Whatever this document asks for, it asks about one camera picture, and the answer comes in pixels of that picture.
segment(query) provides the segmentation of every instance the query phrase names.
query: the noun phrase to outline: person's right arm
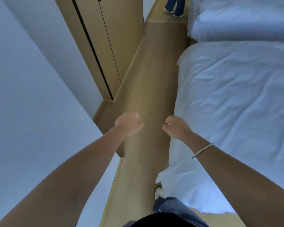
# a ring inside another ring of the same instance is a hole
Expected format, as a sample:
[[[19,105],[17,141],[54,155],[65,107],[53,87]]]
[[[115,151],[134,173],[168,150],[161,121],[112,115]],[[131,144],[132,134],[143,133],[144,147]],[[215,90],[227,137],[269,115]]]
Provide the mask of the person's right arm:
[[[165,122],[162,129],[194,154],[209,144],[182,118],[169,116]],[[284,189],[215,146],[197,159],[247,227],[284,226]]]

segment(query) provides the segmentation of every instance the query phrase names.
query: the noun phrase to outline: white bed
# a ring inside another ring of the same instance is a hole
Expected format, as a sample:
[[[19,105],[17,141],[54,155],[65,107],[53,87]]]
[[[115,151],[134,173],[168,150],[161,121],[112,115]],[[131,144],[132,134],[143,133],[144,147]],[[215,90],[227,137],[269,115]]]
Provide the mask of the white bed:
[[[205,41],[284,41],[284,0],[191,0],[188,37]]]
[[[178,65],[174,114],[284,188],[284,43],[197,43]],[[187,146],[172,139],[169,154],[156,180],[167,196],[200,212],[234,212]]]

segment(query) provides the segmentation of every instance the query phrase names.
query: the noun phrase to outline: black gap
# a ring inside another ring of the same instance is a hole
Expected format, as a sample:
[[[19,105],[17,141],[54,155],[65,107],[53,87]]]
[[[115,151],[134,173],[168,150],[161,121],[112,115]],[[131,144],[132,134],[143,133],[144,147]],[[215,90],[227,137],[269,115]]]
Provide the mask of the black gap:
[[[96,54],[96,52],[95,52],[95,49],[94,49],[94,47],[93,47],[93,44],[91,43],[91,39],[90,39],[90,37],[89,37],[89,35],[88,35],[87,29],[86,29],[86,27],[85,27],[84,21],[83,21],[83,19],[82,19],[81,14],[80,14],[79,8],[78,8],[77,3],[76,3],[76,0],[72,0],[72,1],[73,1],[73,4],[74,4],[75,9],[76,9],[76,11],[77,11],[77,14],[78,14],[78,17],[79,17],[79,19],[80,19],[81,25],[82,25],[82,27],[83,27],[83,29],[84,29],[84,32],[85,32],[85,35],[86,35],[87,40],[88,40],[88,42],[89,42],[89,45],[91,46],[91,50],[93,51],[93,54],[94,54],[94,56],[95,56],[95,58],[96,58],[97,64],[98,64],[98,66],[99,66],[100,72],[101,72],[101,74],[102,74],[102,77],[103,77],[103,79],[104,79],[104,82],[105,82],[105,84],[106,84],[106,87],[107,87],[107,89],[108,89],[108,92],[109,92],[109,94],[110,94],[110,97],[111,97],[112,100],[114,100],[114,98],[113,98],[113,96],[112,96],[112,94],[111,94],[111,92],[110,92],[110,89],[109,89],[109,87],[108,87],[106,78],[105,78],[105,76],[104,76],[103,70],[102,70],[102,68],[101,68],[101,65],[100,65],[100,62],[99,62],[99,60],[98,60],[97,54]]]

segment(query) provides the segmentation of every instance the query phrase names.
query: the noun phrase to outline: person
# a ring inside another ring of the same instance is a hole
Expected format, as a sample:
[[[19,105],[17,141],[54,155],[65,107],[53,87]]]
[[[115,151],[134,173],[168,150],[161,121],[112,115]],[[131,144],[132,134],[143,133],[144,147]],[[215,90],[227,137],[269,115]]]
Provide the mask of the person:
[[[162,129],[170,137],[184,142],[193,153],[208,146],[209,142],[194,133],[182,118],[169,116],[165,122]],[[118,146],[143,125],[137,113],[122,114],[106,134],[41,181],[0,221],[0,227],[76,226]],[[215,146],[202,151],[197,160],[246,226],[284,226],[281,187]],[[127,226],[208,226],[177,198],[165,198],[161,188],[156,190],[155,196],[154,214],[129,222]]]
[[[168,0],[165,7],[164,11],[174,14],[174,17],[184,17],[184,7],[185,7],[185,0]]]

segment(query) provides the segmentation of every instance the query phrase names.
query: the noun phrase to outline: wooden cabinet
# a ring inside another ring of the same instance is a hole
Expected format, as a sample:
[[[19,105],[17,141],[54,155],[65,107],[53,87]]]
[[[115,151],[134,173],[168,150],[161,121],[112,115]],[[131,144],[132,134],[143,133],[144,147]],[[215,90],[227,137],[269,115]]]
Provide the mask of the wooden cabinet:
[[[144,35],[142,0],[56,0],[104,99],[114,99]]]

